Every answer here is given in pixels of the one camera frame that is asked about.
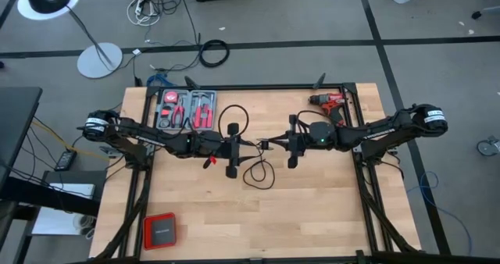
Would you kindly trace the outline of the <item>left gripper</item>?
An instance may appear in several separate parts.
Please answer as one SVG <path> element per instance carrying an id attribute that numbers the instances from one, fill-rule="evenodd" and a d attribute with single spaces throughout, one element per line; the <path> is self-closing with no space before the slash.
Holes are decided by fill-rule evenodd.
<path id="1" fill-rule="evenodd" d="M 254 145 L 246 145 L 254 144 L 252 141 L 246 141 L 241 137 L 238 139 L 238 123 L 229 123 L 227 131 L 229 132 L 229 137 L 223 137 L 221 134 L 216 133 L 215 139 L 220 141 L 220 145 L 212 155 L 212 163 L 216 164 L 219 159 L 227 159 L 228 166 L 226 167 L 225 175 L 228 178 L 236 179 L 238 176 L 239 149 L 241 152 L 255 152 L 256 147 Z"/>

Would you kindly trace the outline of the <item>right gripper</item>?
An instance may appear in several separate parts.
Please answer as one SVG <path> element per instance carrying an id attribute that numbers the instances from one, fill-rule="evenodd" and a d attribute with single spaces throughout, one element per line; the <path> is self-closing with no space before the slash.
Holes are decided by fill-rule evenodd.
<path id="1" fill-rule="evenodd" d="M 304 155 L 306 146 L 305 136 L 308 133 L 309 125 L 301 121 L 297 115 L 290 115 L 289 123 L 290 129 L 287 131 L 287 135 L 272 137 L 269 139 L 269 142 L 281 146 L 290 152 L 290 158 L 287 161 L 287 166 L 289 169 L 294 169 L 298 165 L 298 157 Z"/>

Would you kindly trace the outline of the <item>grey tool kit case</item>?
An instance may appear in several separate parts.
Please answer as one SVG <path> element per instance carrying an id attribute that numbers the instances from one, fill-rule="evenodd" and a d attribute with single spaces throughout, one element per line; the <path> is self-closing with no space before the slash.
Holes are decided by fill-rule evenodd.
<path id="1" fill-rule="evenodd" d="M 168 91 L 175 91 L 178 93 L 178 102 L 177 103 L 165 103 L 163 101 L 163 95 Z M 213 110 L 213 118 L 212 118 L 212 128 L 215 123 L 215 113 L 216 113 L 216 100 L 217 100 L 217 92 L 210 90 L 181 90 L 181 89 L 164 89 L 159 93 L 159 101 L 157 104 L 157 119 L 155 120 L 155 127 L 168 131 L 168 130 L 181 130 L 182 128 L 186 130 L 194 129 L 192 124 L 192 118 L 194 114 L 194 106 L 195 106 L 195 97 L 194 94 L 197 92 L 206 92 L 209 94 L 214 94 L 214 110 Z M 170 126 L 170 119 L 172 116 L 173 109 L 176 105 L 182 105 L 184 107 L 184 120 L 182 127 L 172 128 Z"/>

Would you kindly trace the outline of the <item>red-rimmed black box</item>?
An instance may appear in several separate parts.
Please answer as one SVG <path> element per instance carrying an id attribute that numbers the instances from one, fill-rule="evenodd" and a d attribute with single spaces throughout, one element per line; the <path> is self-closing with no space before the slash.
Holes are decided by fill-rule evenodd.
<path id="1" fill-rule="evenodd" d="M 146 251 L 171 247 L 177 243 L 176 216 L 172 212 L 145 217 L 143 230 Z"/>

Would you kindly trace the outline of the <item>floor lamp with grey base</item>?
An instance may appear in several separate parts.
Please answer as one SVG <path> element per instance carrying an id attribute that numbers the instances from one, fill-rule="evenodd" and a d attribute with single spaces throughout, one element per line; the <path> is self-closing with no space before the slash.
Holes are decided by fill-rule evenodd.
<path id="1" fill-rule="evenodd" d="M 86 28 L 81 18 L 75 13 L 75 6 L 65 14 L 71 16 L 91 42 L 91 46 L 80 53 L 77 59 L 77 70 L 82 76 L 89 79 L 107 77 L 119 69 L 123 61 L 122 50 L 113 43 L 97 42 Z"/>

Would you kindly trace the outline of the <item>black power adapter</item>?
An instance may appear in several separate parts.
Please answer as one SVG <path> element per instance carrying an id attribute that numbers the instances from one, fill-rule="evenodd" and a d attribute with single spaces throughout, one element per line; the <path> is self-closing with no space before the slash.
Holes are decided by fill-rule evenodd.
<path id="1" fill-rule="evenodd" d="M 70 170 L 76 157 L 77 157 L 77 152 L 73 150 L 64 151 L 59 157 L 57 163 L 55 164 L 54 170 L 56 172 Z"/>

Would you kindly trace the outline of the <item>grey caster wheel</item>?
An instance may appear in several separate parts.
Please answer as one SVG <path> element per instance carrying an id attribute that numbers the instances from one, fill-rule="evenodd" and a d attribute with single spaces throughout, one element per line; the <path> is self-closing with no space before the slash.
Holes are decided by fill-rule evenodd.
<path id="1" fill-rule="evenodd" d="M 500 139 L 490 136 L 477 143 L 477 150 L 482 156 L 495 156 L 500 154 Z"/>

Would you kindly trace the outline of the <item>white box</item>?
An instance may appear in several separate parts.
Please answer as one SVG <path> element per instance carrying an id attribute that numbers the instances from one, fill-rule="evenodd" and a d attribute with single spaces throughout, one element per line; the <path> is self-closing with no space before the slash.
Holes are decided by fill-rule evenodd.
<path id="1" fill-rule="evenodd" d="M 93 184 L 50 183 L 57 191 L 73 192 L 82 198 L 91 199 L 95 193 Z M 93 216 L 58 209 L 41 208 L 31 233 L 33 235 L 84 235 L 90 237 L 95 226 Z"/>

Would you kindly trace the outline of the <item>black stand beam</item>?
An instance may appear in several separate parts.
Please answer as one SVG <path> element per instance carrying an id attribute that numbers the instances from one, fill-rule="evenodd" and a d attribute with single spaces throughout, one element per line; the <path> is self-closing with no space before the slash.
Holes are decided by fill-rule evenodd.
<path id="1" fill-rule="evenodd" d="M 16 212 L 21 210 L 19 203 L 27 203 L 35 207 L 66 210 L 86 216 L 98 215 L 105 183 L 104 172 L 49 172 L 47 178 L 61 184 L 94 185 L 95 195 L 91 198 L 85 198 L 77 194 L 71 194 L 68 190 L 58 191 L 50 187 L 45 180 L 42 180 L 40 184 L 34 184 L 15 177 L 0 179 L 0 200 L 9 204 L 7 209 L 0 209 L 2 214 L 0 216 L 0 251 L 5 243 L 12 221 L 16 217 Z"/>

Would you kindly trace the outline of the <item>black desk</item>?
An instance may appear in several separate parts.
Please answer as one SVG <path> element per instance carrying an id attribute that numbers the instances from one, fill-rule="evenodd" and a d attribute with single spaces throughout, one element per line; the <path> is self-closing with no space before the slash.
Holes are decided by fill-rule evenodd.
<path id="1" fill-rule="evenodd" d="M 0 190 L 10 176 L 41 94 L 40 87 L 0 87 Z"/>

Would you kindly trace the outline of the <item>office chair base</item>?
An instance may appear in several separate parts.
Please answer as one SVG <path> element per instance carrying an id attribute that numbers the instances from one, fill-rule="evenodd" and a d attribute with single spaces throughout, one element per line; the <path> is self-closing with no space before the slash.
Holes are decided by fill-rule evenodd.
<path id="1" fill-rule="evenodd" d="M 484 14 L 499 14 L 499 13 L 500 13 L 500 5 L 496 5 L 496 6 L 486 7 L 481 10 L 473 12 L 471 18 L 473 20 L 477 20 Z"/>

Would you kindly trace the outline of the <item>red-handled hammer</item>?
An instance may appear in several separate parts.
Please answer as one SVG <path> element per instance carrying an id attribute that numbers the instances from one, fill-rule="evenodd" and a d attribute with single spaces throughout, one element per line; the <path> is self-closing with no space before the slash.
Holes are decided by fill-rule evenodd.
<path id="1" fill-rule="evenodd" d="M 209 94 L 206 92 L 197 92 L 194 94 L 195 97 L 195 106 L 194 106 L 194 114 L 192 118 L 192 124 L 194 127 L 194 119 L 195 119 L 195 110 L 199 103 L 202 104 L 202 115 L 201 115 L 201 126 L 199 128 L 195 128 L 196 130 L 200 129 L 208 129 L 210 130 L 213 125 L 213 106 L 215 96 L 214 94 Z"/>

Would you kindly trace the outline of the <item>black aluminium frame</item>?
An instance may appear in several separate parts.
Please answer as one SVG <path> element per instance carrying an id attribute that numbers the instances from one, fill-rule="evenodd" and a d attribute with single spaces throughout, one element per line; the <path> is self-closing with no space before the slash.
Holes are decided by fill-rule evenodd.
<path id="1" fill-rule="evenodd" d="M 216 116 L 231 104 L 248 111 L 246 140 L 273 137 L 288 129 L 288 115 L 311 109 L 307 88 L 243 87 L 219 91 Z M 289 154 L 274 147 L 264 158 L 273 164 L 276 181 L 269 190 L 249 187 L 241 179 L 255 160 L 241 164 L 238 178 L 225 177 L 226 161 L 203 169 L 204 159 L 177 159 L 155 154 L 146 216 L 173 212 L 174 246 L 144 250 L 148 260 L 275 259 L 354 256 L 370 243 L 359 197 L 352 153 L 306 151 L 296 169 L 287 168 Z M 421 249 L 400 172 L 376 166 L 388 219 L 405 240 Z M 97 256 L 123 222 L 132 172 L 122 169 L 105 183 L 90 257 Z"/>

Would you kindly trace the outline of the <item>red black cordless drill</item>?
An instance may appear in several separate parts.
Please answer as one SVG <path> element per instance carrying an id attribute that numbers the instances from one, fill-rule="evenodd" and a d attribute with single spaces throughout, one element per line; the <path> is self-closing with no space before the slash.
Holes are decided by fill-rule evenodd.
<path id="1" fill-rule="evenodd" d="M 343 116 L 340 113 L 340 109 L 344 107 L 345 103 L 342 94 L 327 93 L 312 95 L 309 97 L 309 103 L 319 106 L 333 124 L 337 126 L 343 126 L 345 124 Z"/>

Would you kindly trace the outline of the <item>grey metal bracket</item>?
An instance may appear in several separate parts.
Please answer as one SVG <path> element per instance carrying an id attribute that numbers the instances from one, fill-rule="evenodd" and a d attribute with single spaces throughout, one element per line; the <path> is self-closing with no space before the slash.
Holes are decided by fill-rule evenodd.
<path id="1" fill-rule="evenodd" d="M 115 148 L 100 146 L 99 149 L 104 152 L 110 159 L 115 159 L 122 155 L 121 152 L 117 151 Z"/>

